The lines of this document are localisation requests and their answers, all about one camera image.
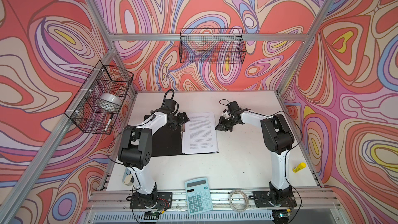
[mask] white tabletop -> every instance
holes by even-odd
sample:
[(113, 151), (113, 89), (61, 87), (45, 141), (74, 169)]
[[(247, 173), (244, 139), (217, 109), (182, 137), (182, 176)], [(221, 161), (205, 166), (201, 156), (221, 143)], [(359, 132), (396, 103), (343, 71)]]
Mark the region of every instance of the white tabletop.
[[(144, 115), (159, 108), (164, 93), (139, 93), (129, 125), (142, 122)], [(261, 114), (282, 110), (273, 91), (239, 92), (181, 92), (174, 100), (179, 112), (214, 112), (216, 123), (226, 109), (218, 103), (221, 99), (237, 101), (241, 108), (250, 108)], [(261, 130), (250, 124), (238, 124), (233, 132), (217, 131), (219, 153), (152, 157), (145, 167), (150, 169), (159, 190), (185, 189), (184, 183), (197, 177), (207, 177), (211, 189), (252, 189), (269, 187), (271, 181), (271, 156), (266, 148)], [(291, 150), (289, 181), (296, 187), (315, 187), (316, 182), (308, 167), (294, 173), (292, 168), (305, 158), (300, 147)], [(125, 167), (115, 164), (107, 191), (131, 190), (122, 183)]]

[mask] glue stick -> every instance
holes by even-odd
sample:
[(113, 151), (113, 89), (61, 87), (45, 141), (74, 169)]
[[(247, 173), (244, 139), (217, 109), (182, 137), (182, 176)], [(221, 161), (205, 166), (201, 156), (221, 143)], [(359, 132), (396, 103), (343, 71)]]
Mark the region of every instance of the glue stick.
[(293, 171), (296, 173), (305, 167), (307, 167), (307, 165), (305, 163), (300, 163), (299, 165), (297, 165), (297, 167), (293, 168)]

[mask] blue object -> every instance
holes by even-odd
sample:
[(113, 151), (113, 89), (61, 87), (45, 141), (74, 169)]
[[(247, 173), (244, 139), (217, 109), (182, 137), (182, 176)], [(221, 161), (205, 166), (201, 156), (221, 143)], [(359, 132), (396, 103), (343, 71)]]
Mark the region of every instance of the blue object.
[(185, 182), (189, 215), (213, 210), (209, 183), (206, 177)]

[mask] wire basket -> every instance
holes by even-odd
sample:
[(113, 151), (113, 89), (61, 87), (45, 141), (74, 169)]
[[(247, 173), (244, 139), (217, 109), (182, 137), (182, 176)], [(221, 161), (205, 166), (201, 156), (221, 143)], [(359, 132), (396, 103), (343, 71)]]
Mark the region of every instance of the wire basket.
[[(102, 65), (82, 101), (67, 116), (82, 132), (111, 134), (133, 76), (121, 67)], [(102, 99), (106, 93), (114, 95), (121, 104)]]
[(242, 64), (246, 46), (242, 28), (181, 28), (181, 63)]

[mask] stack of paper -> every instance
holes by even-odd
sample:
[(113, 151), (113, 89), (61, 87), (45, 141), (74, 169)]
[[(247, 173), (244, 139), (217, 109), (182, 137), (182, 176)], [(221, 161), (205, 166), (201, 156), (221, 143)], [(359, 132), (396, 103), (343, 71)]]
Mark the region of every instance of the stack of paper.
[(218, 152), (216, 123), (213, 112), (188, 114), (189, 122), (185, 123), (182, 135), (182, 153)]

